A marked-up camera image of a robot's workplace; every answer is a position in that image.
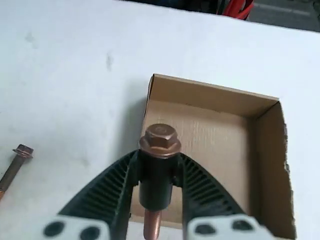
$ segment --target open cardboard box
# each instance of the open cardboard box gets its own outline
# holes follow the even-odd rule
[[[286,162],[287,133],[274,97],[154,74],[142,134],[155,123],[173,126],[182,152],[210,172],[242,209],[276,236],[296,238]],[[133,221],[143,221],[139,188]],[[182,194],[175,187],[162,226],[181,228]]]

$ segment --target white table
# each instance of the white table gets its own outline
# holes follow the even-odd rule
[[[57,213],[137,147],[149,79],[159,73],[280,98],[297,234],[315,239],[319,44],[318,33],[125,1],[2,1],[0,177],[18,144],[34,148],[34,159],[0,203],[0,238]],[[129,230],[128,239],[141,237]]]

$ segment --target copper bolt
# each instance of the copper bolt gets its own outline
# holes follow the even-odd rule
[[[176,130],[167,124],[150,125],[140,138],[139,148],[148,155],[168,159],[181,150]],[[146,240],[157,240],[160,232],[161,211],[144,211],[143,236]]]
[[[161,211],[144,211],[143,236],[146,240],[157,240],[160,232]]]
[[[145,153],[160,159],[167,159],[181,150],[176,130],[167,124],[150,125],[140,138],[139,148]]]
[[[20,144],[16,149],[13,149],[13,151],[16,153],[16,156],[0,180],[0,200],[14,180],[24,161],[32,158],[34,150],[28,146]]]

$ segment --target hex flange bolt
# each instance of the hex flange bolt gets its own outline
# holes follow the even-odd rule
[[[13,149],[13,151],[16,153],[16,156],[0,180],[0,200],[5,195],[24,161],[33,157],[32,153],[34,150],[28,146],[20,144],[16,149]]]
[[[168,207],[172,194],[174,156],[181,150],[176,130],[167,124],[149,126],[139,141],[142,151],[142,178],[139,199],[145,208],[143,236],[156,240],[159,236],[161,211]]]

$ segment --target hexagonal bolt head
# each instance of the hexagonal bolt head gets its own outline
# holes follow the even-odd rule
[[[16,149],[13,149],[12,151],[14,151],[16,154],[18,154],[22,158],[26,158],[26,159],[31,159],[33,157],[32,153],[34,152],[32,148],[25,146],[23,144],[19,144],[19,146]]]
[[[181,150],[176,130],[167,124],[150,125],[139,141],[139,147],[146,153],[159,158],[170,157]]]
[[[154,124],[145,131],[145,139],[151,148],[169,149],[178,141],[176,130],[166,124]]]

